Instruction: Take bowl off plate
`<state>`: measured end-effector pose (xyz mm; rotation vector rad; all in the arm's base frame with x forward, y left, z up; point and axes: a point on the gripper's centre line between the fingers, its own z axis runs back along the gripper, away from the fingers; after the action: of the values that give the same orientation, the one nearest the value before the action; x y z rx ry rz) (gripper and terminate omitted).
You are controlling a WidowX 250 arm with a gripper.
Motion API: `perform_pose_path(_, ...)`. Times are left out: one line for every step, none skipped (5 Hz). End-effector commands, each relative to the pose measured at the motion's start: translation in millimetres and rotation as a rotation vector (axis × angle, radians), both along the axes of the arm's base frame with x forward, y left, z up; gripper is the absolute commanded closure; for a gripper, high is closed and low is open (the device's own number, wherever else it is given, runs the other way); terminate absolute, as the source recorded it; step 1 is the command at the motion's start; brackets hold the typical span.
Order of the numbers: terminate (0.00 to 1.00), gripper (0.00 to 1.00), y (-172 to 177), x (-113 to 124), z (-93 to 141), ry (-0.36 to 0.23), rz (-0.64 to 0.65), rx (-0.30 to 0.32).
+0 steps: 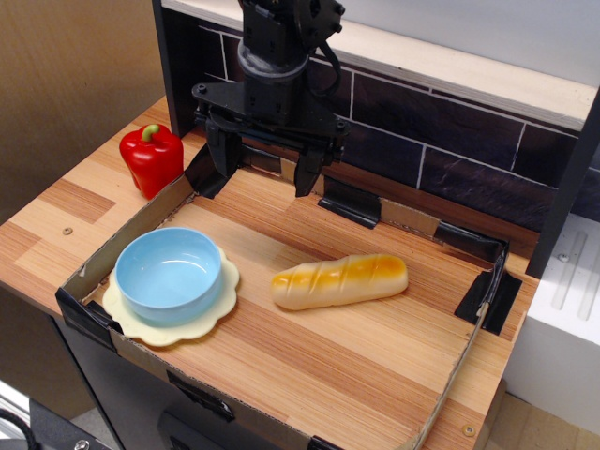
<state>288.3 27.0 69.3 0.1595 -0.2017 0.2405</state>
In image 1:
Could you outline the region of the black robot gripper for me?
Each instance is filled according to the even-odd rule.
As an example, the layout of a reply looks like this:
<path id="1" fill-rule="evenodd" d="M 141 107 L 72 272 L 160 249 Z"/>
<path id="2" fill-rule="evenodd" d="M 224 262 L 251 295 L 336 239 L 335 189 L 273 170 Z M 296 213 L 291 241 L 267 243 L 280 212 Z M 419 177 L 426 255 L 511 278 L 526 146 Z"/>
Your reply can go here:
<path id="1" fill-rule="evenodd" d="M 341 65 L 328 44 L 319 49 L 335 72 L 333 83 L 322 91 L 309 85 L 308 52 L 290 66 L 277 66 L 244 44 L 238 46 L 243 81 L 193 86 L 198 103 L 195 120 L 206 131 L 211 158 L 221 175 L 231 177 L 237 170 L 244 136 L 298 152 L 296 197 L 311 192 L 326 162 L 341 159 L 349 124 L 322 104 L 338 90 Z"/>

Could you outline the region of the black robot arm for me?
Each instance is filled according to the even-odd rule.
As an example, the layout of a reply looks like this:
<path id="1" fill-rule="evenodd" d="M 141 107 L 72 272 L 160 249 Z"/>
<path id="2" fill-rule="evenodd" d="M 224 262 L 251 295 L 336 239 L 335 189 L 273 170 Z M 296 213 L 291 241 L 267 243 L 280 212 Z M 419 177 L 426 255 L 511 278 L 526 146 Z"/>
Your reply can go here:
<path id="1" fill-rule="evenodd" d="M 216 172 L 230 179 L 242 140 L 293 150 L 295 194 L 307 196 L 323 167 L 340 160 L 347 121 L 323 105 L 338 90 L 341 66 L 327 40 L 341 31 L 338 1 L 243 1 L 237 59 L 244 79 L 197 84 L 197 124 Z"/>

